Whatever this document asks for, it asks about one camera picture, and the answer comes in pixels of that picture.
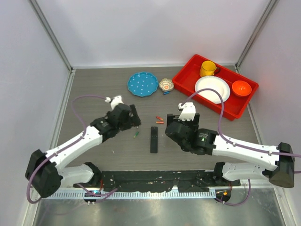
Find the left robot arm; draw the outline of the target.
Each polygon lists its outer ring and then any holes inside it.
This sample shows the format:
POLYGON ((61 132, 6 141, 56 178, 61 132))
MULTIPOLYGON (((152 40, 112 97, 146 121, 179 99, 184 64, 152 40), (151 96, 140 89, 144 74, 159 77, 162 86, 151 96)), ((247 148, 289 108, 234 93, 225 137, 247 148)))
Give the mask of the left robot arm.
POLYGON ((95 119, 83 132, 64 144, 46 152, 40 149, 33 152, 25 172, 29 186, 41 198, 50 197, 62 186, 77 183, 97 187, 102 179, 97 166, 91 162, 77 167, 68 167, 68 164, 89 149, 115 137, 120 131, 140 125, 135 105, 117 104, 112 111, 95 119))

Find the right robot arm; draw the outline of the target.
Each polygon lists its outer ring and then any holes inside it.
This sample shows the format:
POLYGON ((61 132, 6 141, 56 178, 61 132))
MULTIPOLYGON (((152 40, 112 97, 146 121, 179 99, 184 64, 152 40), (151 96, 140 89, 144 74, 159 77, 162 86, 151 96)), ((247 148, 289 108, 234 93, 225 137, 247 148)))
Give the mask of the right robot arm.
POLYGON ((198 127, 199 114, 191 121, 168 114, 165 134, 185 152, 196 155, 225 156, 243 163, 218 162, 212 174, 218 186, 241 179, 267 179, 283 188, 294 187, 292 148, 287 143, 277 146, 259 145, 222 135, 220 132, 198 127))

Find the black remote control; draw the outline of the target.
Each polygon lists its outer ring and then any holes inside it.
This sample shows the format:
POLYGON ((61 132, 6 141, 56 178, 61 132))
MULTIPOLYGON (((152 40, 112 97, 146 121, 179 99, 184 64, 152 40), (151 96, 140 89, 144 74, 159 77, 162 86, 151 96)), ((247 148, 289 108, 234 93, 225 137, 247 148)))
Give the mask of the black remote control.
POLYGON ((150 129, 150 153, 158 152, 158 128, 151 127, 150 129))

